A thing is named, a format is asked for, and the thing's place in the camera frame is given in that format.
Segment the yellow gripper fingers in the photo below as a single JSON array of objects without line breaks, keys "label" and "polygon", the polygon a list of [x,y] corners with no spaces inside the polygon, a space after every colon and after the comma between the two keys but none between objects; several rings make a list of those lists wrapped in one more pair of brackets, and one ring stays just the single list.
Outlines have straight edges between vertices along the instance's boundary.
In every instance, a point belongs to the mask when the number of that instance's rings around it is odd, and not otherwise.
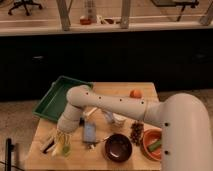
[{"label": "yellow gripper fingers", "polygon": [[70,144],[70,135],[57,130],[54,141],[57,148],[63,148],[64,146],[68,146]]}]

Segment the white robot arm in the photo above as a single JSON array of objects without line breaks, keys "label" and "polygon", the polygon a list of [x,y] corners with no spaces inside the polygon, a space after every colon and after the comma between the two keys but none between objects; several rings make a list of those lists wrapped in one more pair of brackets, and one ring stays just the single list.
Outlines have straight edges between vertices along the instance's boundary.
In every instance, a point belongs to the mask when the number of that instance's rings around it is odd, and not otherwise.
[{"label": "white robot arm", "polygon": [[213,137],[208,111],[197,97],[178,93],[163,102],[100,95],[86,85],[67,92],[57,129],[74,132],[83,110],[98,107],[162,129],[161,171],[213,171]]}]

